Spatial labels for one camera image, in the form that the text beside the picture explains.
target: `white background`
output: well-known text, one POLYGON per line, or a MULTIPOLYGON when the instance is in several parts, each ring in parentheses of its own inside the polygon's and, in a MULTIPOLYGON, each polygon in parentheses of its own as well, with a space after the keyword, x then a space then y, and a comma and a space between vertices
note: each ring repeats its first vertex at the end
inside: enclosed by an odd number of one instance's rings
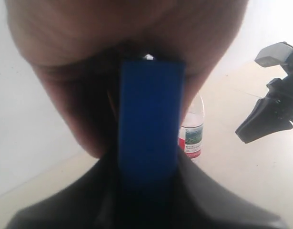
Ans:
MULTIPOLYGON (((18 55, 5 16, 0 0, 0 195, 82 151, 18 55)), ((240 33, 212 78, 280 41, 293 45, 293 0, 251 0, 240 33)))

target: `plastic water bottle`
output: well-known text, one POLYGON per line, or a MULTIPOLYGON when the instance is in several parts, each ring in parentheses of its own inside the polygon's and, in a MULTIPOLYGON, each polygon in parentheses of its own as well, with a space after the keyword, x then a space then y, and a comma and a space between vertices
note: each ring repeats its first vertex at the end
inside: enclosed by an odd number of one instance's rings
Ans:
POLYGON ((196 95, 179 130, 178 145, 189 158, 198 157, 202 149, 204 107, 200 95, 196 95))

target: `black object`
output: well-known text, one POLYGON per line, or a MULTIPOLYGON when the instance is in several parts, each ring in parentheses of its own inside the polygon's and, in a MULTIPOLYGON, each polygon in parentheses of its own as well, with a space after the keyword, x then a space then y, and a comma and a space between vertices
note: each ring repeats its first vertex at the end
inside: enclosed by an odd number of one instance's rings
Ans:
POLYGON ((279 216, 221 187, 180 149, 164 212, 141 209, 139 194, 120 195, 114 148, 82 178, 56 195, 19 211, 7 229, 286 229, 279 216))
POLYGON ((235 131, 245 143, 293 128, 293 47, 285 42, 268 46, 255 61, 263 67, 279 64, 288 76, 267 84, 267 95, 257 101, 251 114, 235 131))

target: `bottle label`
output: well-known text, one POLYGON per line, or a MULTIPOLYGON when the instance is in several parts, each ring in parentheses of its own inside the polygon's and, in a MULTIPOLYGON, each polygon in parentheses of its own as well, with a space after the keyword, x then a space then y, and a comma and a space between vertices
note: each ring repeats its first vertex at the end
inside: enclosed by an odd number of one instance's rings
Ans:
POLYGON ((197 127, 181 127, 179 131, 179 146, 188 157, 194 158, 200 155, 202 145, 202 125, 197 127))

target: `skin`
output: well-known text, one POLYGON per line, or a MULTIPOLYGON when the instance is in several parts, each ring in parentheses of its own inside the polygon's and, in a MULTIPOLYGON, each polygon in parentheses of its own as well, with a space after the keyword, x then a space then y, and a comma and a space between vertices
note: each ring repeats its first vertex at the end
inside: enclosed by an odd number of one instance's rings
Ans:
POLYGON ((115 141, 120 60, 151 53, 187 65, 182 117, 233 41, 247 0, 6 0, 8 23, 78 143, 115 141))

